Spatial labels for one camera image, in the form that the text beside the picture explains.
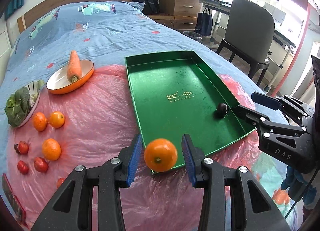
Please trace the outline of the blue gloved right hand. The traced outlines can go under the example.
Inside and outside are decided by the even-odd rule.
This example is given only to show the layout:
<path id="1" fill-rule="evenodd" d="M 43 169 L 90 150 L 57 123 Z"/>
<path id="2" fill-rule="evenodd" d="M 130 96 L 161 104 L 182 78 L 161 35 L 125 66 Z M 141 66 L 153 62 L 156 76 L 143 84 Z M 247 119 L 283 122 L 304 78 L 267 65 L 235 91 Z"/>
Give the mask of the blue gloved right hand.
<path id="1" fill-rule="evenodd" d="M 302 197 L 304 207 L 308 210 L 315 208 L 319 201 L 319 171 L 313 169 L 308 174 L 301 174 L 296 169 L 287 166 L 286 178 L 281 184 L 281 190 L 289 189 L 288 195 L 294 201 Z"/>

